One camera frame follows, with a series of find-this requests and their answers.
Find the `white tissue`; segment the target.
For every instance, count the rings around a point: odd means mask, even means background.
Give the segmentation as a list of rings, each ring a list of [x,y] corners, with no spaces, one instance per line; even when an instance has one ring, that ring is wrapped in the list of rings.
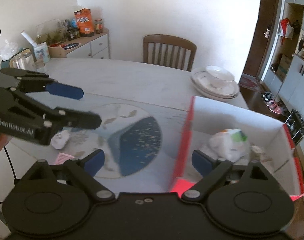
[[[56,133],[56,135],[52,137],[50,144],[51,146],[53,146],[53,148],[61,150],[65,147],[69,139],[70,132],[68,130],[64,130],[59,133]]]

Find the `white green tissue pack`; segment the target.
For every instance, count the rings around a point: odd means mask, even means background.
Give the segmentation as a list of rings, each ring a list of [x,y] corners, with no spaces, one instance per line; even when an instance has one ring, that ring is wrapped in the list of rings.
[[[250,143],[241,129],[225,129],[209,139],[210,148],[233,163],[241,159],[249,159]]]

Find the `silver foil snack bag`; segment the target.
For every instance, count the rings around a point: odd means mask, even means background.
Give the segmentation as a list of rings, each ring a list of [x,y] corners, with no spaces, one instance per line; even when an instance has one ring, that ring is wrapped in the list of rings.
[[[256,145],[250,146],[250,160],[260,162],[264,166],[273,167],[273,159],[266,152]]]

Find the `clear glass jar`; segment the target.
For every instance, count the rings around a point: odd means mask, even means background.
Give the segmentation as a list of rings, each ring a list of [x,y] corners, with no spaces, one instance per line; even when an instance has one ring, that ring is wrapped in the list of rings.
[[[19,53],[12,58],[12,68],[33,70],[34,58],[31,52]]]

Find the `red cardboard box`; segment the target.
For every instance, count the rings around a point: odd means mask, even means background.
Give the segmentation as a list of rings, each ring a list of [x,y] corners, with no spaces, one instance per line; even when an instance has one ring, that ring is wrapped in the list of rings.
[[[241,107],[194,96],[183,125],[171,185],[181,178],[191,183],[201,179],[206,168],[192,153],[223,158],[244,167],[258,160],[277,179],[292,200],[304,196],[304,182],[295,144],[283,122]]]

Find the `white side cabinet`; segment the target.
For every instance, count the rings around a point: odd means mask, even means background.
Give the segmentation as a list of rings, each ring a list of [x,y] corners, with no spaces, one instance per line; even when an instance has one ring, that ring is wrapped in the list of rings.
[[[73,59],[111,59],[108,28],[91,37],[66,41],[56,47],[48,47],[50,57]]]

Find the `orange snack bag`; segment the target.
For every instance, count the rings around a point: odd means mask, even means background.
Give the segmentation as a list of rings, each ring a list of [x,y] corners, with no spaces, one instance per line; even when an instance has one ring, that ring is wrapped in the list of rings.
[[[74,12],[81,37],[91,37],[95,35],[91,10],[87,8]]]

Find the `pink slippers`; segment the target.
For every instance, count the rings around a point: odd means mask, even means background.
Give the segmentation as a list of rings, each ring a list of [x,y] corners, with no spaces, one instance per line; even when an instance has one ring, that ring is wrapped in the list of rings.
[[[275,100],[270,100],[266,103],[266,106],[269,108],[269,110],[275,114],[282,114],[283,108],[278,105],[278,103]]]

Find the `stacked white plates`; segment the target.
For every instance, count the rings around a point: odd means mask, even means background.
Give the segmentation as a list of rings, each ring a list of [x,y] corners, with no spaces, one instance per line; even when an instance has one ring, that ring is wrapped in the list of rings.
[[[191,81],[195,89],[203,96],[218,101],[230,101],[240,93],[234,75],[219,66],[193,69]]]

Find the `white ceramic bowl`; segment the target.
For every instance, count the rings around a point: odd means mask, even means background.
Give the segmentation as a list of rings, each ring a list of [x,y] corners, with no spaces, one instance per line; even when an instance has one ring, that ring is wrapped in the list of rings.
[[[209,79],[209,83],[218,89],[221,89],[227,85],[228,82],[235,80],[235,77],[227,69],[220,66],[207,66],[205,72]]]

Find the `black shoe rack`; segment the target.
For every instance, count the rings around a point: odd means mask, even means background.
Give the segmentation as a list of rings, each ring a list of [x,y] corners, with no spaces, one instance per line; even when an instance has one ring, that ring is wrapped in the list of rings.
[[[285,124],[289,129],[291,139],[297,145],[304,138],[304,119],[296,109],[293,109]]]

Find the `wooden dining chair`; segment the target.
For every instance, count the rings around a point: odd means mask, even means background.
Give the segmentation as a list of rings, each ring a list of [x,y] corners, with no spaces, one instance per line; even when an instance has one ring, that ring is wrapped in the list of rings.
[[[197,46],[184,38],[153,34],[143,38],[143,62],[192,71]]]

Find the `wall cabinet shelving unit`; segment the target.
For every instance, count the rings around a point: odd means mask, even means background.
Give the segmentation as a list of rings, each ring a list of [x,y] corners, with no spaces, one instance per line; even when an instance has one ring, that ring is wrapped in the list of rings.
[[[283,0],[280,20],[284,19],[287,34],[278,26],[263,85],[304,120],[304,0]]]

